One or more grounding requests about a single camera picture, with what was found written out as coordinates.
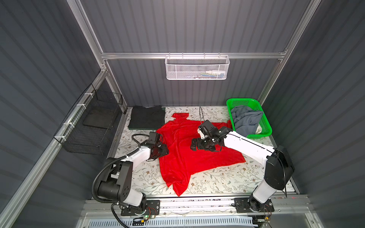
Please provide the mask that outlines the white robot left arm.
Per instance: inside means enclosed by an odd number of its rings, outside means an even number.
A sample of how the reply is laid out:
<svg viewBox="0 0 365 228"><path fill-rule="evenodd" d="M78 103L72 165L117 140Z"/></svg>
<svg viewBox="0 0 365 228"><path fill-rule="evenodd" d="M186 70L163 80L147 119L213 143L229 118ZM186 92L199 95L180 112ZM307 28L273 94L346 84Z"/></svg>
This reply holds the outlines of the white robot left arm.
<svg viewBox="0 0 365 228"><path fill-rule="evenodd" d="M132 140L137 143L137 148L122 157L107 159L92 183L91 194L101 203L144 211L146 196L132 188L133 173L142 163L155 161L168 155L169 151L163 143L163 136L157 132L134 134Z"/></svg>

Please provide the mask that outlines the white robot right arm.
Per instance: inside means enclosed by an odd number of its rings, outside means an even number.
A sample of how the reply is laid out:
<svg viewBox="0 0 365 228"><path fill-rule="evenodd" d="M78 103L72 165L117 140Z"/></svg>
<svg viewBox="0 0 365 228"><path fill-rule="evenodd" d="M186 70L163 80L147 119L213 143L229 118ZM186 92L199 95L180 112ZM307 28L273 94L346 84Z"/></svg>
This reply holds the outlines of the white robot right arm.
<svg viewBox="0 0 365 228"><path fill-rule="evenodd" d="M235 202L233 207L236 210L241 208L252 212L271 212L271 196L277 191L286 191L286 185L295 171L287 149L260 144L228 127L218 129L208 120L198 127L197 132L200 137L191 141L193 151L217 152L218 145L236 150L262 165L265 171L263 180L249 197Z"/></svg>

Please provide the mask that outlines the red t-shirt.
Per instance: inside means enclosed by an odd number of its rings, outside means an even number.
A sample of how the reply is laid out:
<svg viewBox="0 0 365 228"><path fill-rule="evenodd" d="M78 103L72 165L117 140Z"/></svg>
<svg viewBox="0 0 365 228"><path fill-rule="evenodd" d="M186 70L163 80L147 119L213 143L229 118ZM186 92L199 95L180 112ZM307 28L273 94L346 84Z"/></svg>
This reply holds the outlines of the red t-shirt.
<svg viewBox="0 0 365 228"><path fill-rule="evenodd" d="M174 113L174 120L157 130L163 136L169 154L159 158L160 172L168 187L181 196L189 187L190 178L196 173L246 162L244 156L233 149L222 147L218 152L193 151L191 142L200 138L199 121L189 120L188 113Z"/></svg>

